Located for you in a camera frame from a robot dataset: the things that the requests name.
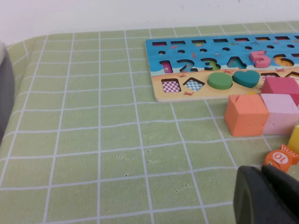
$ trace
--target orange wooden block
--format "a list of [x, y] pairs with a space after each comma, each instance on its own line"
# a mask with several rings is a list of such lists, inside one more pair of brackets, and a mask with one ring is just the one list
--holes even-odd
[[269, 112], [258, 94], [230, 95], [225, 121], [232, 136], [258, 136], [268, 119]]
[[296, 165], [298, 162], [299, 155], [282, 144], [279, 150], [272, 151], [266, 156], [264, 164], [287, 172], [291, 165]]

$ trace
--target number 2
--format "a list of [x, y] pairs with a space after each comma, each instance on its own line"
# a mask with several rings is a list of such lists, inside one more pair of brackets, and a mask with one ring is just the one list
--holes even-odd
[[186, 65], [179, 70], [180, 72], [198, 71], [197, 68], [192, 68], [194, 66], [194, 62], [189, 59], [181, 59], [177, 61], [177, 63], [183, 62], [185, 62]]

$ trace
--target light pink wooden block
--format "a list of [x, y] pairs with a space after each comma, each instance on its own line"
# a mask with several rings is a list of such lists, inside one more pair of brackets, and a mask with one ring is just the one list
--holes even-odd
[[299, 110], [291, 96], [262, 93], [261, 97], [269, 111], [263, 134], [290, 135], [299, 119]]

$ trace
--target diamond cutout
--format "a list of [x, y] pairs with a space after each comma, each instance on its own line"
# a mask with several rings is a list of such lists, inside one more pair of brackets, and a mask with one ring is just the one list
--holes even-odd
[[189, 78], [184, 85], [188, 87], [189, 89], [193, 91], [199, 91], [205, 83], [195, 79], [195, 78]]

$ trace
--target yellow wooden block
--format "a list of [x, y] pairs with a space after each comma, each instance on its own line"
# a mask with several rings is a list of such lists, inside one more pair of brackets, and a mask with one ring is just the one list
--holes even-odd
[[290, 138], [290, 141], [289, 141], [289, 144], [288, 144], [288, 147], [296, 152], [297, 154], [299, 154], [299, 125], [296, 126], [291, 138]]

